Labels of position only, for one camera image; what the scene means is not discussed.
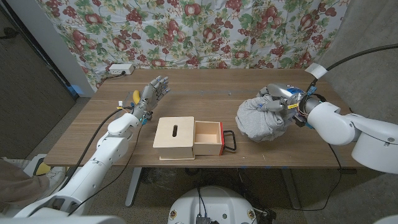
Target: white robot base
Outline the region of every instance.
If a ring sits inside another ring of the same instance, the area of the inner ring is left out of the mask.
[[[198,217],[201,217],[199,223],[257,223],[251,204],[233,190],[206,186],[200,188],[200,195],[205,206],[200,201],[198,189],[192,189],[177,199],[170,209],[167,223],[198,223]]]

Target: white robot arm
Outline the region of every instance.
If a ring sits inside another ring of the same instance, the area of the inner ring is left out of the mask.
[[[398,174],[398,125],[339,112],[340,108],[329,102],[320,103],[309,111],[307,121],[329,144],[356,141],[351,155],[360,164]]]
[[[294,86],[272,83],[257,96],[269,94],[274,101],[267,110],[293,113],[299,126],[307,123],[329,144],[356,142],[352,157],[360,164],[382,172],[398,174],[398,125],[358,114],[340,115],[340,108],[322,102]]]
[[[108,131],[99,139],[93,156],[68,184],[57,193],[26,206],[14,218],[65,217],[77,207],[74,215],[86,214],[93,198],[82,206],[80,204],[99,190],[108,169],[127,153],[128,140],[132,137],[130,127],[136,128],[143,119],[151,119],[157,102],[170,91],[167,84],[167,77],[157,77],[145,86],[134,111],[109,124]]]

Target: drawer handle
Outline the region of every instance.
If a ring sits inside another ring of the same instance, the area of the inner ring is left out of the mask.
[[[234,134],[234,132],[228,130],[228,131],[223,131],[223,133],[224,133],[224,136],[225,136],[225,133],[232,133],[232,138],[234,139],[234,147],[231,148],[231,147],[228,147],[227,145],[224,145],[224,148],[225,148],[226,151],[235,152],[235,151],[236,151],[236,140],[235,140],[235,134]]]

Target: floral backdrop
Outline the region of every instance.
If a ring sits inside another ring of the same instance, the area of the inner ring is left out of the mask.
[[[305,68],[349,0],[37,0],[94,90],[136,68]]]

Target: white power strip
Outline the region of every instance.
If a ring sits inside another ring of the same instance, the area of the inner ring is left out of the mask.
[[[126,72],[126,75],[131,75],[134,71],[134,66],[131,64],[113,64],[109,68],[109,71],[111,71],[112,75],[120,75],[123,71]]]

